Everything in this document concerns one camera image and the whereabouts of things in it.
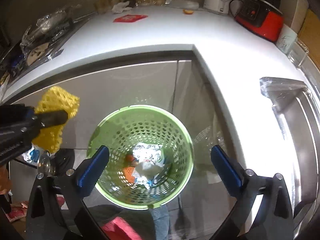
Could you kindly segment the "orange tangerine with peel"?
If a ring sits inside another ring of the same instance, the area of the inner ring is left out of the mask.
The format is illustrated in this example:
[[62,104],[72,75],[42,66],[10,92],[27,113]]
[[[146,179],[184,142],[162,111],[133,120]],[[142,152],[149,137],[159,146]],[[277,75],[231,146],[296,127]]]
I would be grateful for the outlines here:
[[131,154],[126,155],[125,161],[126,161],[127,165],[129,165],[129,166],[136,166],[137,165],[137,159]]

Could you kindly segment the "white ceramic cup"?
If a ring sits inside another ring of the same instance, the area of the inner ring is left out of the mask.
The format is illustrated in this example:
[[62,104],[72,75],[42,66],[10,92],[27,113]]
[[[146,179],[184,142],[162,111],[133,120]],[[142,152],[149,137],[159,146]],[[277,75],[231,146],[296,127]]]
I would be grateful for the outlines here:
[[288,54],[294,42],[296,41],[297,33],[286,24],[283,24],[279,37],[276,41],[277,48],[284,54]]

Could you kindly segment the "wooden cutting board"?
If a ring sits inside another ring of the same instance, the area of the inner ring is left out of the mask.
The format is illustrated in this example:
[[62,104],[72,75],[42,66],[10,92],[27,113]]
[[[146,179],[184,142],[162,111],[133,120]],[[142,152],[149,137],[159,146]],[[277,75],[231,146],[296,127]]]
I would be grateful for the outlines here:
[[298,33],[299,39],[308,47],[309,56],[320,67],[320,20],[310,9],[307,10],[304,23]]

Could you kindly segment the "clear plastic bag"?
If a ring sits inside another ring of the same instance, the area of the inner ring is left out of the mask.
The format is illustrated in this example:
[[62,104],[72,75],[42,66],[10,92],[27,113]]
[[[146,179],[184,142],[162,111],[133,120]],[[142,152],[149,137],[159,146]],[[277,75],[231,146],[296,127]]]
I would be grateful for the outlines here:
[[194,1],[188,1],[188,0],[171,0],[165,5],[171,8],[187,9],[187,10],[197,10],[200,7],[199,3]]

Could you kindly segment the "clear glass mug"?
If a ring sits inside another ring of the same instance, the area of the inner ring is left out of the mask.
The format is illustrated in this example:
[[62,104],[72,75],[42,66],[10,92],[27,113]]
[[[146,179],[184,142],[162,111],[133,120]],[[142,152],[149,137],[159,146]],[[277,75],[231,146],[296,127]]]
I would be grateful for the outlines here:
[[291,46],[287,57],[296,68],[301,68],[308,54],[308,47],[300,39],[297,39]]

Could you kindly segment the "yellow foam net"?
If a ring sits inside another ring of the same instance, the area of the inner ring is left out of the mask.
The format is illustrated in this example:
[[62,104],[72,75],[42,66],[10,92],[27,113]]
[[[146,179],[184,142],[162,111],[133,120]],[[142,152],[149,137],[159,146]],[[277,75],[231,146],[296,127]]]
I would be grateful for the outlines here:
[[80,98],[59,86],[48,89],[35,108],[35,114],[41,118],[40,134],[33,144],[51,154],[60,149],[62,132],[66,122],[75,117],[80,106]]

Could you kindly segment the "gas stove with clutter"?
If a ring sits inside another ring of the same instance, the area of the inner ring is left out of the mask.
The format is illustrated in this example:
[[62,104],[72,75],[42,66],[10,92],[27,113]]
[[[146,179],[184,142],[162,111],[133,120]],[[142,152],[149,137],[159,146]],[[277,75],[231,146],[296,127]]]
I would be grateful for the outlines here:
[[63,7],[38,18],[20,41],[1,52],[1,86],[5,81],[14,82],[24,73],[52,60],[80,25],[97,15],[93,11],[74,18],[73,12],[80,7]]

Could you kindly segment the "red snack wrapper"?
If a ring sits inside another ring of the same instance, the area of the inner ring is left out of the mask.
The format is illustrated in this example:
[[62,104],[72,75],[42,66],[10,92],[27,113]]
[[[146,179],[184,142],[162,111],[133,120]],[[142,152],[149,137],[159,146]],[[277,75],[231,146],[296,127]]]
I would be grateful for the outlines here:
[[148,15],[125,15],[113,20],[113,23],[134,23],[148,18]]

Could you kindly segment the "stainless steel sink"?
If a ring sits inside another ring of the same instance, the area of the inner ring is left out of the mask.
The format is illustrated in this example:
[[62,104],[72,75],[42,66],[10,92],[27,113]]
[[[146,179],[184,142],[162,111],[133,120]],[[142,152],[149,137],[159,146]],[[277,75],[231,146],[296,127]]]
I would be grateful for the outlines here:
[[305,239],[319,219],[319,106],[302,81],[262,77],[260,89],[272,102],[293,167],[293,236]]

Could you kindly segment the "silver foil blister pack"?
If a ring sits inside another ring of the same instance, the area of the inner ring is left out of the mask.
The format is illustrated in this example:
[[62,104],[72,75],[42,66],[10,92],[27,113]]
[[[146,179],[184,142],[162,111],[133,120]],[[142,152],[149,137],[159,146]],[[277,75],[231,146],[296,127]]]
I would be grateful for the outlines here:
[[138,143],[132,150],[132,155],[141,162],[152,162],[160,167],[164,166],[163,146],[159,144]]

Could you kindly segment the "red black blender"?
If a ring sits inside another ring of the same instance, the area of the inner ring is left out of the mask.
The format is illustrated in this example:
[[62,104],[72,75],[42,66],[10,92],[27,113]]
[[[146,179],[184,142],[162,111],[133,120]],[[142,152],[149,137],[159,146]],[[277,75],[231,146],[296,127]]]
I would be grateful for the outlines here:
[[244,0],[235,16],[236,22],[255,35],[276,42],[283,27],[281,0]]

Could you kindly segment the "green perforated trash basket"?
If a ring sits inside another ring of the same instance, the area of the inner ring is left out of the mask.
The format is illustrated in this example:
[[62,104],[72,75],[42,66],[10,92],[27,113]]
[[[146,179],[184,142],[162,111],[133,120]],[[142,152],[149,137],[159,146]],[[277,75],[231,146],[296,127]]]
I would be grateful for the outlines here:
[[110,157],[95,188],[123,208],[147,210],[168,204],[193,172],[189,132],[159,107],[132,105],[109,114],[93,132],[87,157],[100,146],[108,148]]

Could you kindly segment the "orange peel piece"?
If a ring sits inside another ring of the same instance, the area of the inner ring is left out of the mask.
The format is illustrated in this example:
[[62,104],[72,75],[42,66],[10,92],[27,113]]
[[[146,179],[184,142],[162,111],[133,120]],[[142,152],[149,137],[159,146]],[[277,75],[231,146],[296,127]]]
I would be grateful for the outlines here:
[[186,15],[192,15],[194,13],[193,10],[187,10],[187,9],[183,9],[183,13]]

